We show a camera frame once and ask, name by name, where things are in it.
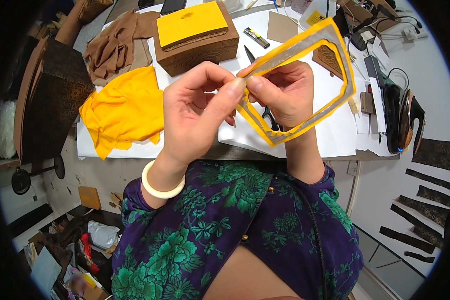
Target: red object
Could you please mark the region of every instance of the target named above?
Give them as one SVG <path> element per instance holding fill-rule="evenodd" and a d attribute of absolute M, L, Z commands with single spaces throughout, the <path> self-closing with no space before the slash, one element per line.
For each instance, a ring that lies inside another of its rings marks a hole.
<path fill-rule="evenodd" d="M 80 241 L 83 244 L 83 253 L 84 255 L 87 255 L 87 257 L 90 259 L 90 261 L 92 261 L 92 247 L 90 246 L 90 244 L 88 243 L 88 232 L 84 233 L 81 237 L 80 237 Z M 89 266 L 90 272 L 95 275 L 98 273 L 98 271 L 100 271 L 100 268 L 92 263 Z"/>

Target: white bangle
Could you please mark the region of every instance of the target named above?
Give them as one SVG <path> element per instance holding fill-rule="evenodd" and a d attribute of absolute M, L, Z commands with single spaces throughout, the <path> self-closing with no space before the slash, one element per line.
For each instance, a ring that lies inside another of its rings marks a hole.
<path fill-rule="evenodd" d="M 180 194 L 180 192 L 183 190 L 183 187 L 185 186 L 185 175 L 183 175 L 183 178 L 180 181 L 180 183 L 177 185 L 177 187 L 170 191 L 159 191 L 150 186 L 150 183 L 148 183 L 147 175 L 148 175 L 148 171 L 150 170 L 150 168 L 152 167 L 154 162 L 155 162 L 155 160 L 150 161 L 143 168 L 143 172 L 141 174 L 141 183 L 143 184 L 143 187 L 145 188 L 145 190 L 153 197 L 159 198 L 159 199 L 170 199 L 170 198 L 173 198 L 173 197 L 177 196 L 178 194 Z"/>

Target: purple dress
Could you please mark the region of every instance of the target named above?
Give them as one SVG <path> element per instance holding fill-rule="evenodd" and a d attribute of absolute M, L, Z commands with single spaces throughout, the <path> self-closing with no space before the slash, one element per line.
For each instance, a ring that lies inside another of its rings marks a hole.
<path fill-rule="evenodd" d="M 201 299 L 238 245 L 304 299 L 322 298 L 322 269 L 308 199 L 322 243 L 329 299 L 346 299 L 363 257 L 354 225 L 336 203 L 328 166 L 316 184 L 252 164 L 195 161 L 183 191 L 159 209 L 124 192 L 125 231 L 113 254 L 115 299 Z"/>

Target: plastic bag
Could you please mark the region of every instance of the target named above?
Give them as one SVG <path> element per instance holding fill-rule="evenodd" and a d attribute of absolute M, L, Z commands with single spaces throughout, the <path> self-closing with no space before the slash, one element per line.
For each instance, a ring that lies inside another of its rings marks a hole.
<path fill-rule="evenodd" d="M 0 156 L 11 159 L 17 152 L 13 144 L 17 100 L 0 103 Z"/>
<path fill-rule="evenodd" d="M 118 243 L 119 237 L 117 232 L 120 229 L 115 226 L 108 226 L 96 221 L 88 222 L 88 233 L 90 233 L 91 242 L 94 246 L 106 250 L 112 247 L 113 244 Z"/>

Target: yellow frame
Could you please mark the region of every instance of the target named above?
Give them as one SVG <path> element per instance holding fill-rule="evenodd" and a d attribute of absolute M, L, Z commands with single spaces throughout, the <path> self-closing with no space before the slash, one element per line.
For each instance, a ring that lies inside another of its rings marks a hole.
<path fill-rule="evenodd" d="M 326 45 L 334 53 L 340 70 L 343 74 L 343 86 L 340 94 L 314 113 L 307 120 L 298 124 L 287 132 L 275 131 L 265 122 L 264 118 L 248 100 L 249 91 L 245 89 L 245 96 L 236 106 L 236 110 L 246 119 L 255 131 L 273 147 L 280 143 L 294 139 L 311 129 L 329 117 L 340 105 L 351 98 L 355 92 L 353 70 L 350 57 L 346 50 L 340 31 L 332 18 L 327 18 L 313 25 L 308 30 L 295 35 L 282 45 L 268 52 L 257 61 L 257 64 L 242 77 L 248 79 L 250 76 L 262 76 L 271 70 L 294 62 L 318 47 Z"/>

